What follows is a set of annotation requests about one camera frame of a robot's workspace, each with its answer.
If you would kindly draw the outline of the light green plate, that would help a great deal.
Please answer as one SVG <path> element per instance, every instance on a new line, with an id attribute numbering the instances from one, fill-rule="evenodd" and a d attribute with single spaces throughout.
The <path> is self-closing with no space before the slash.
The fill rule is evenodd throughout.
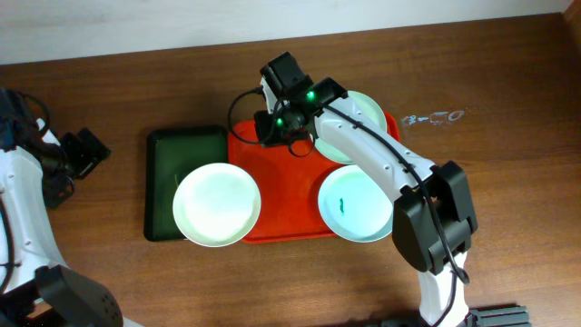
<path id="1" fill-rule="evenodd" d="M 382 131 L 388 132 L 388 122 L 384 112 L 381 110 L 380 106 L 369 96 L 357 92 L 348 91 L 349 98 L 352 98 L 355 103 L 359 106 L 359 109 L 363 114 L 365 114 L 371 121 L 373 121 Z M 331 160 L 332 162 L 338 164 L 354 164 L 354 162 L 344 153 L 336 149 L 335 147 L 317 139 L 315 141 L 316 150 L 325 158 Z"/>

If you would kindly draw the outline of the light blue plate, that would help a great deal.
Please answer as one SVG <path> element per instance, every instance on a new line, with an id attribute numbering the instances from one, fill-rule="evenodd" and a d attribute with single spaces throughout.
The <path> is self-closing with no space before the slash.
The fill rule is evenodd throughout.
<path id="1" fill-rule="evenodd" d="M 392 202 L 357 165 L 343 166 L 325 178 L 318 207 L 323 222 L 351 242 L 376 242 L 393 231 Z"/>

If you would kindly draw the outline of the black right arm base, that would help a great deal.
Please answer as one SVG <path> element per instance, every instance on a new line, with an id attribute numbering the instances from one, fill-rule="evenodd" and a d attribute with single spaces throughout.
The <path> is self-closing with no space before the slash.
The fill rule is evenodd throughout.
<path id="1" fill-rule="evenodd" d="M 377 327 L 428 327 L 421 318 L 391 319 L 372 323 Z M 526 306 L 470 309 L 458 327 L 532 327 Z"/>

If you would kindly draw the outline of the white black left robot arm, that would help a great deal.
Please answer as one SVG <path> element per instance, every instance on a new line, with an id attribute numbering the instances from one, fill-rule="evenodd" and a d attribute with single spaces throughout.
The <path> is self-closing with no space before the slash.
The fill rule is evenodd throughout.
<path id="1" fill-rule="evenodd" d="M 111 152 L 86 128 L 56 137 L 49 114 L 36 97 L 2 89 L 1 323 L 132 326 L 105 286 L 68 267 L 48 217 Z"/>

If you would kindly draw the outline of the white plate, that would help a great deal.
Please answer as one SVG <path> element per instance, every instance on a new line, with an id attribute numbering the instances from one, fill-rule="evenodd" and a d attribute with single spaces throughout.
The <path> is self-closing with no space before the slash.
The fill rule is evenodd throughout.
<path id="1" fill-rule="evenodd" d="M 209 163 L 193 170 L 172 200 L 173 219 L 183 237 L 204 247 L 240 241 L 253 229 L 260 213 L 257 183 L 229 163 Z"/>

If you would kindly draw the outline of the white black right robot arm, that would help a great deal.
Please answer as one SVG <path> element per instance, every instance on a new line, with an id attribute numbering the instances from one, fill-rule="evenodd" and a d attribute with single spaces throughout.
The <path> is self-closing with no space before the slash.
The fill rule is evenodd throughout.
<path id="1" fill-rule="evenodd" d="M 309 133 L 346 154 L 393 203 L 392 240 L 419 274 L 419 314 L 428 326 L 468 317 L 464 263 L 478 229 L 464 171 L 410 151 L 382 131 L 348 91 L 327 77 L 313 83 L 285 52 L 260 70 L 267 108 L 256 120 L 260 144 Z"/>

